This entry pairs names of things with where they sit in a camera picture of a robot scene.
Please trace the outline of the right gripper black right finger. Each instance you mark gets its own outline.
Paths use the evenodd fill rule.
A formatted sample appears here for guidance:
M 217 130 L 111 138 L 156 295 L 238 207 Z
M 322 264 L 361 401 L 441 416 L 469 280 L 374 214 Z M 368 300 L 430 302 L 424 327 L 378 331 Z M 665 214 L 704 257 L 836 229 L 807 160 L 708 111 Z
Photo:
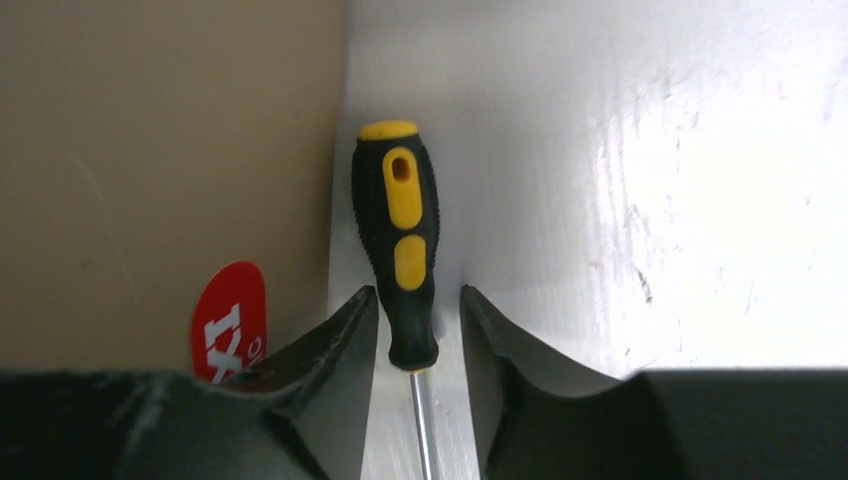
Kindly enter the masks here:
M 843 479 L 839 369 L 641 370 L 616 379 L 558 352 L 477 288 L 460 318 L 486 479 Z

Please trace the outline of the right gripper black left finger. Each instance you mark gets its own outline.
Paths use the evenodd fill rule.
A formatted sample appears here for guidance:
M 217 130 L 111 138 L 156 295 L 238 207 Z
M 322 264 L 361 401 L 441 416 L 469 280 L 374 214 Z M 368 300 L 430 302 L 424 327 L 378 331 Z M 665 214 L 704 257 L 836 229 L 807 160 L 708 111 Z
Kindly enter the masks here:
M 219 385 L 165 370 L 5 370 L 5 479 L 356 479 L 379 302 L 329 319 Z

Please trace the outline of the black yellow screwdriver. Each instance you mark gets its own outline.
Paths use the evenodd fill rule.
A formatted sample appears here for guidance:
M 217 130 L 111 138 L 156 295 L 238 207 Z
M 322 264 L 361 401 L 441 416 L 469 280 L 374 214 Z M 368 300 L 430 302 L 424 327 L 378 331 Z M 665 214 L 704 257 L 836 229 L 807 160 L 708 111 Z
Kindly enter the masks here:
M 388 318 L 390 363 L 409 374 L 422 475 L 437 476 L 425 372 L 436 364 L 434 267 L 440 208 L 433 166 L 418 126 L 363 126 L 352 155 L 351 197 L 358 235 Z

